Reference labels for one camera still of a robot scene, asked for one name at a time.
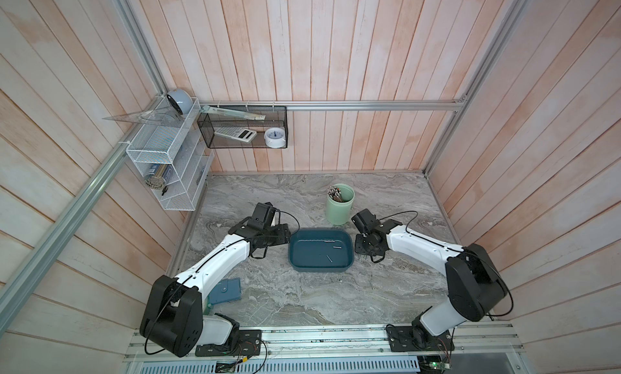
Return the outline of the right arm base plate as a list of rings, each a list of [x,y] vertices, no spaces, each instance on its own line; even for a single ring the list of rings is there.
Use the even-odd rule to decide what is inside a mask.
[[[449,331],[433,336],[418,326],[392,324],[387,324],[385,331],[392,352],[454,351],[453,338]]]

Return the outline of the teal plastic storage tray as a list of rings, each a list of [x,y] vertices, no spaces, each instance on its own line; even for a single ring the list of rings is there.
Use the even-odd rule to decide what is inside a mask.
[[[345,272],[354,264],[354,245],[351,236],[342,229],[300,228],[290,239],[288,259],[298,272]]]

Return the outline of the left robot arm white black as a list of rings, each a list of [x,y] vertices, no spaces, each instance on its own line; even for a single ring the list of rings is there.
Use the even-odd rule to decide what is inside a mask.
[[[212,345],[234,351],[239,342],[239,323],[225,315],[206,315],[211,291],[256,249],[287,244],[287,224],[252,228],[246,220],[234,226],[202,260],[175,277],[160,276],[152,285],[139,328],[145,342],[177,357],[195,346]]]

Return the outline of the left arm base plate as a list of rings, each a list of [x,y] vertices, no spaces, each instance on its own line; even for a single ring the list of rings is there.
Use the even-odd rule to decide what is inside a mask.
[[[197,346],[197,357],[253,357],[259,356],[262,348],[261,330],[237,330],[224,345],[206,344]]]

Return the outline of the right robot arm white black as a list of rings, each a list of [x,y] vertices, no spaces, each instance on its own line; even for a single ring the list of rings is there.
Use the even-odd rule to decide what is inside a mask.
[[[389,250],[405,254],[446,277],[447,298],[412,322],[412,338],[422,345],[462,323],[478,322],[510,291],[485,248],[460,246],[411,230],[397,220],[381,221],[364,210],[352,218],[359,231],[357,252],[379,263]]]

